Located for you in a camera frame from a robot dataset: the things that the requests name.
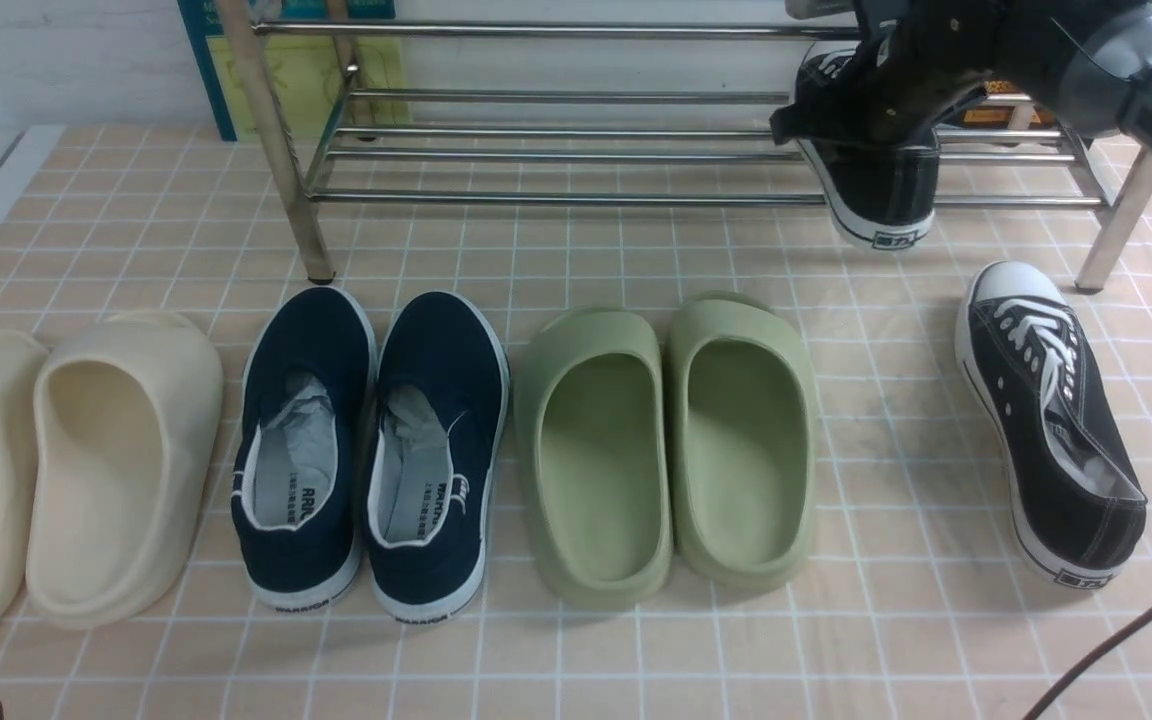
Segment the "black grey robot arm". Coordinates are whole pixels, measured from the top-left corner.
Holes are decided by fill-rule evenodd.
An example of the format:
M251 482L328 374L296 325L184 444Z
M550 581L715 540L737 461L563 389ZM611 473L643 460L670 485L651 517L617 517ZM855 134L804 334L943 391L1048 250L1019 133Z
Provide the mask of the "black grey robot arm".
M1152 3L914 1L838 78L776 109L771 132L776 143L910 146L991 78L1078 135L1121 132L1152 152Z

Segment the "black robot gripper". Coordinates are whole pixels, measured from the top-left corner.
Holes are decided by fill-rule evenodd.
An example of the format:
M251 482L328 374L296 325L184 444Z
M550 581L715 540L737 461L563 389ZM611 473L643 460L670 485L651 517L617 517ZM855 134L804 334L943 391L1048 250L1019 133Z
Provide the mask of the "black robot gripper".
M983 94L1007 9L1006 1L910 1L859 44L814 44L790 104L771 115L774 143L923 145L937 123Z

